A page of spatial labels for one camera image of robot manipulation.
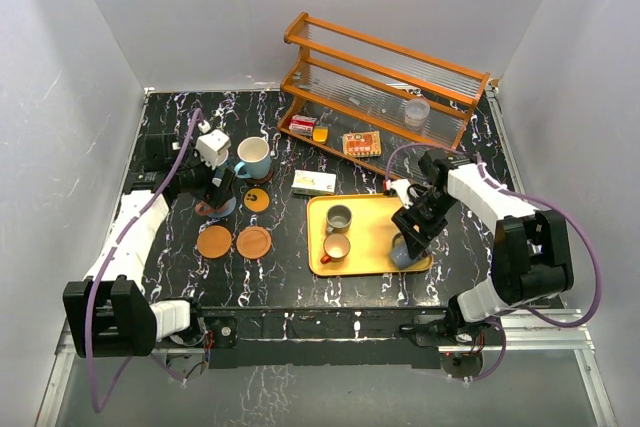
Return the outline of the blue paper coaster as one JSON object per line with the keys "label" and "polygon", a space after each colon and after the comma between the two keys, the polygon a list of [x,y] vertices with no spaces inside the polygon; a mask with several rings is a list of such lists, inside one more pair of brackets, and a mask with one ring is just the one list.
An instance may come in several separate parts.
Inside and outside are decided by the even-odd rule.
{"label": "blue paper coaster", "polygon": [[236,208],[237,200],[232,196],[220,208],[209,207],[203,211],[203,214],[210,218],[225,218],[229,216]]}

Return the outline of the pink grey mug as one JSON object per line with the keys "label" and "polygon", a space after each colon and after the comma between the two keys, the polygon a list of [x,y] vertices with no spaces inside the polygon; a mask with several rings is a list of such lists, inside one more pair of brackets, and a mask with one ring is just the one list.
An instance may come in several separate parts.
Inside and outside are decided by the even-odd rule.
{"label": "pink grey mug", "polygon": [[201,217],[210,217],[215,218],[219,216],[219,212],[217,209],[211,207],[208,203],[201,201],[196,204],[194,208],[194,212],[196,215]]}

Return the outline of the grey blue speckled mug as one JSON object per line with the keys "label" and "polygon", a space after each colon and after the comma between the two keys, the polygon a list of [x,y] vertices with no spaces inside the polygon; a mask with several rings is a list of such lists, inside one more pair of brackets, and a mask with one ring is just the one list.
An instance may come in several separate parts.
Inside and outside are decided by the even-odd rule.
{"label": "grey blue speckled mug", "polygon": [[418,261],[418,258],[410,257],[407,244],[401,233],[397,233],[392,239],[389,258],[398,270],[412,267]]}

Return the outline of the orange black paper coaster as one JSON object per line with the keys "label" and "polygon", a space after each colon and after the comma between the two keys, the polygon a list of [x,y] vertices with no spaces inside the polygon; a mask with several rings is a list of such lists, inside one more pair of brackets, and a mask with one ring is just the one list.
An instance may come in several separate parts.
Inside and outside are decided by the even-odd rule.
{"label": "orange black paper coaster", "polygon": [[244,193],[243,205],[248,211],[260,214],[269,209],[271,205],[270,196],[266,190],[252,187]]}

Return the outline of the large blue mug front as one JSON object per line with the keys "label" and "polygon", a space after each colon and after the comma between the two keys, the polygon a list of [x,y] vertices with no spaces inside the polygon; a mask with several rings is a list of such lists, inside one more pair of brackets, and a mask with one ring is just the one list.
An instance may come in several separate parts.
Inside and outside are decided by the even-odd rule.
{"label": "large blue mug front", "polygon": [[237,147],[239,162],[234,173],[239,179],[260,180],[266,177],[271,169],[271,152],[269,143],[261,137],[248,137]]}

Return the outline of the dark walnut coaster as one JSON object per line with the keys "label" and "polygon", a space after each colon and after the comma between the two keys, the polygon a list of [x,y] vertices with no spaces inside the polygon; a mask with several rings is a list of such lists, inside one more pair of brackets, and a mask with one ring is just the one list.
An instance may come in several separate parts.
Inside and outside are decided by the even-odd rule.
{"label": "dark walnut coaster", "polygon": [[250,185],[254,185],[254,186],[255,185],[262,185],[262,184],[265,184],[265,183],[267,183],[267,182],[269,182],[271,180],[271,178],[273,176],[273,172],[274,172],[274,167],[272,165],[270,167],[270,169],[269,169],[269,172],[264,177],[262,177],[260,179],[248,178],[248,179],[245,179],[245,180]]}

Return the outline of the plain orange wooden coaster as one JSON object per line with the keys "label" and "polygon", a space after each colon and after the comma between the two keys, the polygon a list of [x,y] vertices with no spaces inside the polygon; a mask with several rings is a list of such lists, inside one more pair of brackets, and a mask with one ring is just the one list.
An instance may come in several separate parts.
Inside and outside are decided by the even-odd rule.
{"label": "plain orange wooden coaster", "polygon": [[207,259],[217,259],[226,255],[231,245],[231,232],[220,225],[212,225],[204,229],[198,235],[196,242],[198,252]]}

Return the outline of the light wooden ridged coaster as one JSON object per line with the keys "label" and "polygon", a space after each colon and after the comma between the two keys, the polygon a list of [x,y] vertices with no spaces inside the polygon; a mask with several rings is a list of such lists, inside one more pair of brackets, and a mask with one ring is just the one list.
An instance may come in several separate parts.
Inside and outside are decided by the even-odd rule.
{"label": "light wooden ridged coaster", "polygon": [[236,240],[236,250],[245,259],[257,260],[264,257],[272,245],[268,230],[259,226],[249,226],[242,230]]}

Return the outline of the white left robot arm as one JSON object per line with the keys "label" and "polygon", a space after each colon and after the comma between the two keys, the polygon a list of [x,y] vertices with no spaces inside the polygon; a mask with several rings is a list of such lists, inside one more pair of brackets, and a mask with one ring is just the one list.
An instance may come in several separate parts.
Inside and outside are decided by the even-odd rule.
{"label": "white left robot arm", "polygon": [[156,234],[182,194],[206,215],[226,216],[235,205],[229,137],[220,130],[190,140],[179,168],[174,134],[146,138],[142,168],[127,175],[119,211],[105,245],[81,281],[69,282],[63,304],[76,352],[96,357],[147,356],[161,340],[194,346],[207,323],[193,300],[149,303],[142,277]]}

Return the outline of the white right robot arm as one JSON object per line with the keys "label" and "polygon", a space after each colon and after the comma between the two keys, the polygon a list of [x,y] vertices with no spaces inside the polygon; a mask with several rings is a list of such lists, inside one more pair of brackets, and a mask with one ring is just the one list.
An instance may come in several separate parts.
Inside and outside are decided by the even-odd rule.
{"label": "white right robot arm", "polygon": [[560,212],[537,209],[517,197],[468,154],[433,148],[422,155],[418,167],[424,184],[384,181],[385,195],[401,202],[392,216],[404,246],[395,261],[398,268],[426,254],[457,203],[471,210],[493,237],[486,279],[449,300],[444,318],[436,323],[442,334],[469,343],[488,318],[573,286],[567,221]]}

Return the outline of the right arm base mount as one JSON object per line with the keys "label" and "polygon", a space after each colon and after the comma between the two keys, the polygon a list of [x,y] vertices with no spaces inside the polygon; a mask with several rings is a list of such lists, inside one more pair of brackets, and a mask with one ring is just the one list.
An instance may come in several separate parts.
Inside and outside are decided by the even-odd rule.
{"label": "right arm base mount", "polygon": [[494,329],[500,338],[501,353],[498,363],[506,351],[506,334],[500,322],[495,318],[481,321],[466,321],[456,298],[449,300],[444,315],[435,320],[426,321],[424,316],[416,316],[412,323],[402,324],[399,334],[409,338],[417,346],[456,345],[466,348],[457,356],[477,356],[484,349],[490,329]]}

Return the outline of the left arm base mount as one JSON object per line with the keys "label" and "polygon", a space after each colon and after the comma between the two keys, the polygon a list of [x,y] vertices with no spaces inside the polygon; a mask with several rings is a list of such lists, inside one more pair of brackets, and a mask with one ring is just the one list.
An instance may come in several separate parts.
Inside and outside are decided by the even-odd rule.
{"label": "left arm base mount", "polygon": [[189,322],[175,320],[172,324],[162,326],[157,335],[158,345],[177,346],[201,353],[199,367],[213,367],[214,352],[235,348],[238,343],[238,321],[229,315],[206,316],[201,311],[192,310],[188,315]]}

